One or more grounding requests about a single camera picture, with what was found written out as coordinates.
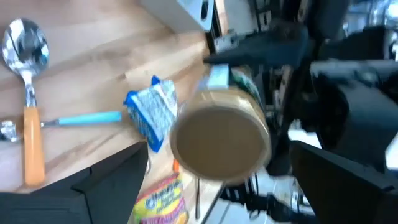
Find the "package wrapper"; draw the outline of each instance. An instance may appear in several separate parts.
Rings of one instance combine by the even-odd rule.
[[[152,77],[152,86],[130,91],[124,105],[150,148],[158,152],[177,117],[178,104],[174,82]]]

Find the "orange object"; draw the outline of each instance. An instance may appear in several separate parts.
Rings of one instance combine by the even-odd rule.
[[[176,159],[174,159],[174,161],[173,161],[173,171],[180,172],[180,164],[178,163],[178,161]]]
[[[45,179],[45,169],[39,111],[35,107],[25,107],[24,139],[25,184],[40,185]]]

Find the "white surface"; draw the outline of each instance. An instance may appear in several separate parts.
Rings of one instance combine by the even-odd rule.
[[[207,18],[201,19],[202,3],[208,1]],[[176,33],[208,32],[215,0],[141,0],[141,5]]]
[[[257,0],[259,9],[264,7],[264,1]],[[228,29],[233,29],[238,35],[252,33],[257,30],[256,15],[248,0],[225,0],[224,5]],[[263,18],[264,13],[260,14],[261,29],[265,28]]]
[[[321,144],[319,143],[317,134],[315,133],[306,133],[303,130],[289,130],[288,135],[289,139],[292,141],[302,141],[313,147],[321,149]]]
[[[398,170],[398,134],[386,150],[386,165],[389,169]]]
[[[230,202],[225,200],[217,200],[215,206],[213,207],[209,217],[206,220],[205,224],[219,224],[221,223],[224,215],[228,214],[229,207],[231,206]]]

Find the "wooden board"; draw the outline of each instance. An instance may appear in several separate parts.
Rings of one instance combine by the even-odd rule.
[[[41,120],[109,110],[124,115],[119,124],[42,129],[45,185],[143,140],[123,106],[129,90],[149,86],[156,74],[173,80],[183,101],[208,70],[201,62],[207,54],[203,34],[175,35],[135,0],[1,1],[0,31],[17,17],[38,23],[49,44],[49,69],[34,80]],[[4,65],[0,105],[0,120],[22,116],[22,81]],[[21,152],[21,142],[0,142],[0,191],[35,190],[22,184]],[[152,170],[142,189],[172,171],[168,144],[158,154],[150,152],[150,158]],[[194,177],[183,171],[183,183],[194,222]],[[219,188],[219,183],[201,185],[202,218]]]

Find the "snack bag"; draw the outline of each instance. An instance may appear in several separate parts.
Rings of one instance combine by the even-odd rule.
[[[180,174],[172,174],[138,196],[132,212],[141,224],[186,224]]]
[[[178,111],[174,82],[152,77],[152,86],[130,91],[124,105],[149,147],[158,152],[173,125]]]

